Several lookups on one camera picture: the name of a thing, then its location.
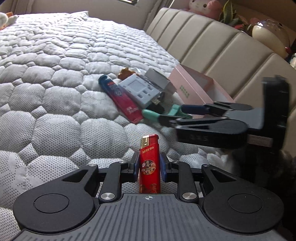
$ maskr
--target pink plush toy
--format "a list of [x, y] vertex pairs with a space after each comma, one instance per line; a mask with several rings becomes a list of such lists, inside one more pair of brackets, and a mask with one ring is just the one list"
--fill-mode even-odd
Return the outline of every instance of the pink plush toy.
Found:
[[189, 9], [184, 10], [218, 20], [222, 9], [223, 5], [217, 0], [190, 0]]

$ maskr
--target pink box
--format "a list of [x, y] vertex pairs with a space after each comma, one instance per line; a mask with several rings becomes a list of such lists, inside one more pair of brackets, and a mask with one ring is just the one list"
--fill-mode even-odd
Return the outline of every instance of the pink box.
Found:
[[214, 101], [234, 102], [212, 78], [178, 64], [168, 78], [176, 87], [184, 104], [203, 105]]

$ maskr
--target black circular pad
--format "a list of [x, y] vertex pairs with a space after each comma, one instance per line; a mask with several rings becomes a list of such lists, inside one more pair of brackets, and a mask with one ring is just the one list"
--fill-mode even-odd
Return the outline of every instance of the black circular pad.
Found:
[[43, 213], [57, 213], [64, 210], [69, 204], [69, 199], [61, 194], [45, 194], [34, 202], [35, 208]]
[[244, 234], [271, 230], [284, 213], [284, 205], [276, 194], [244, 180], [216, 181], [202, 207], [217, 226]]
[[253, 107], [248, 104], [239, 104], [239, 103], [233, 103], [229, 107], [234, 110], [251, 110], [251, 109], [253, 109]]
[[262, 200], [255, 195], [241, 193], [229, 198], [228, 205], [240, 213], [254, 213], [262, 208]]
[[63, 181], [51, 181], [24, 192], [13, 205], [20, 228], [37, 233], [73, 229], [90, 218], [94, 210], [94, 200], [86, 191], [77, 183]]

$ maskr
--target toothpaste tube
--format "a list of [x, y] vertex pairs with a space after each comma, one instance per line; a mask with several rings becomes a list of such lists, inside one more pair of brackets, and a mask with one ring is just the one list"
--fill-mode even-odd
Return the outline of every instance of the toothpaste tube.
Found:
[[130, 122], [137, 124], [143, 119], [141, 110], [131, 98], [128, 97], [124, 89], [116, 85], [108, 76], [101, 76], [99, 78], [99, 84]]
[[160, 193], [158, 135], [144, 136], [140, 149], [140, 193]]

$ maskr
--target bed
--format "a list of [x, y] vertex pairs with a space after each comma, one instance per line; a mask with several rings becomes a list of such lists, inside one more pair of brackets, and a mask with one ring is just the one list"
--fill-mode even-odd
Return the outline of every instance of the bed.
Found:
[[[87, 12], [21, 15], [1, 30], [0, 56], [0, 241], [19, 232], [12, 206], [21, 193], [89, 163], [128, 161], [144, 135], [158, 134], [170, 160], [227, 163], [219, 149], [176, 142], [172, 128], [130, 123], [101, 90], [103, 74], [119, 83], [124, 67], [168, 76], [178, 64], [142, 30]], [[176, 93], [166, 110], [172, 103], [181, 103]], [[176, 186], [162, 183], [162, 191]]]

